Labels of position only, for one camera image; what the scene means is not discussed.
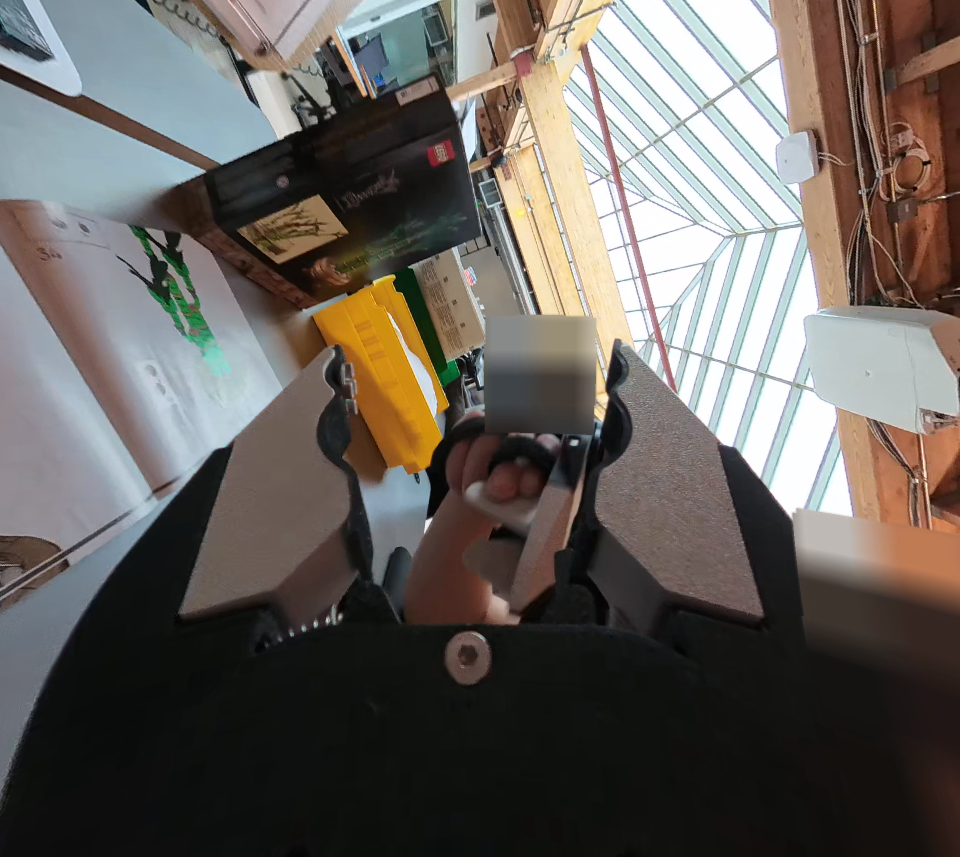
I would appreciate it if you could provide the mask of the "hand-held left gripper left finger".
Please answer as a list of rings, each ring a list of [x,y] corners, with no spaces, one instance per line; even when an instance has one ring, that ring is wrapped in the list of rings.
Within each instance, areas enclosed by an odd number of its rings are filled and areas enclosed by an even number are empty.
[[[265,607],[319,621],[373,574],[340,345],[322,350],[234,439],[179,614]]]

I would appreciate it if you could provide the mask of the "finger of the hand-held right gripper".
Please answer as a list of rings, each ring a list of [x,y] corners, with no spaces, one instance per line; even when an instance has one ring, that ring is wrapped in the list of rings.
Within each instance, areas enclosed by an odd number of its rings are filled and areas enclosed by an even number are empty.
[[[559,452],[541,491],[513,574],[509,606],[523,613],[556,583],[555,558],[567,548],[580,507],[588,452]]]
[[[463,565],[469,573],[490,584],[495,596],[517,599],[515,586],[525,544],[525,539],[510,534],[475,541],[463,552]]]

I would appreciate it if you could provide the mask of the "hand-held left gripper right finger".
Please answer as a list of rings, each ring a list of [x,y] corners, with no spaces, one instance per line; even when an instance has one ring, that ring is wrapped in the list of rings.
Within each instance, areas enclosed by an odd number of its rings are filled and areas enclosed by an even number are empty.
[[[760,625],[762,598],[717,438],[630,345],[614,344],[607,375],[586,570],[607,625],[654,632],[678,609]]]

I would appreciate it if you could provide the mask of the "open lego instruction booklet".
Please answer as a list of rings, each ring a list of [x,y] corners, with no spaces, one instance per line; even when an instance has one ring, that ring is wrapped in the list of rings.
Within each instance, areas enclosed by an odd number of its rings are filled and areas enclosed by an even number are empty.
[[[2,609],[132,526],[281,392],[214,257],[2,200]]]

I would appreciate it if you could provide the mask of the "black lego set box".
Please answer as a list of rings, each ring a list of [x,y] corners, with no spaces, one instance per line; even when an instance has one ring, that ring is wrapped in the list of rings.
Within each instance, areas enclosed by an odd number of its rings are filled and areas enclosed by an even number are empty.
[[[300,309],[481,234],[461,127],[430,73],[206,172],[188,234]]]

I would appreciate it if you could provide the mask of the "person's right hand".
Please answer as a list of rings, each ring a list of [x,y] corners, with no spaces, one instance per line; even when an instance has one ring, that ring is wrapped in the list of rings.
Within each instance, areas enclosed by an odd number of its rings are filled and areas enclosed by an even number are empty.
[[[440,444],[428,471],[433,513],[420,545],[421,551],[461,552],[478,540],[488,539],[498,528],[492,517],[465,502],[466,489],[475,483],[484,485],[487,498],[494,503],[533,500],[540,496],[553,466],[559,440],[550,434],[516,434],[513,439],[541,448],[548,455],[546,468],[526,456],[492,466],[494,455],[507,443],[503,434],[478,432],[462,435],[454,443]]]

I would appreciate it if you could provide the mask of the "white plastic bag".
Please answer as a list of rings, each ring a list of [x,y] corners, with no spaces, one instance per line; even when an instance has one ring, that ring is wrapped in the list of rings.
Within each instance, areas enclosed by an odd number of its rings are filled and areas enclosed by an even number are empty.
[[[419,356],[407,345],[398,323],[396,323],[392,315],[388,314],[388,317],[390,318],[390,324],[400,342],[401,348],[404,351],[409,367],[414,374],[419,390],[424,397],[430,416],[436,418],[438,413],[437,395],[433,380]]]

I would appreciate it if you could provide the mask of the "yellow plastic bin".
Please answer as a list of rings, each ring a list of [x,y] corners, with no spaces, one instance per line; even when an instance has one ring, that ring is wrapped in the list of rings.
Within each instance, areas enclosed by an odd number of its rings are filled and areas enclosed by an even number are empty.
[[[437,418],[449,401],[394,279],[382,277],[328,302],[313,313],[313,321],[325,343],[342,347],[346,361],[353,364],[359,414],[386,466],[414,474],[426,470],[442,439]],[[388,315],[433,380],[436,417],[430,415]]]

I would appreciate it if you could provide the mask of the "white printed panel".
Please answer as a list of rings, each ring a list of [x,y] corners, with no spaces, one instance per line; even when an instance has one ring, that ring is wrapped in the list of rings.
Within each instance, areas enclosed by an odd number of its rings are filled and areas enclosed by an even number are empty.
[[[450,249],[413,266],[439,346],[447,362],[483,347],[483,311],[465,275],[457,249]]]

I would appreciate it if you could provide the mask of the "green plastic bin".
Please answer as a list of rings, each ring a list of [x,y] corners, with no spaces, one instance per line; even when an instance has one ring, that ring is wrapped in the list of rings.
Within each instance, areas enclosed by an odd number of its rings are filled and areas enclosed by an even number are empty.
[[[445,355],[414,269],[406,267],[398,271],[394,275],[393,286],[405,299],[438,382],[446,388],[460,377],[460,369],[455,361],[448,360]]]

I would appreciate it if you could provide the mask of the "white router box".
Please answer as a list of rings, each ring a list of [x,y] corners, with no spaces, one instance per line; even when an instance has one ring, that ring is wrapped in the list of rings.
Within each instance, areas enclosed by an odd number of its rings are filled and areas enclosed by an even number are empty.
[[[775,170],[786,185],[800,185],[820,174],[821,163],[816,134],[802,130],[787,134],[774,152]]]

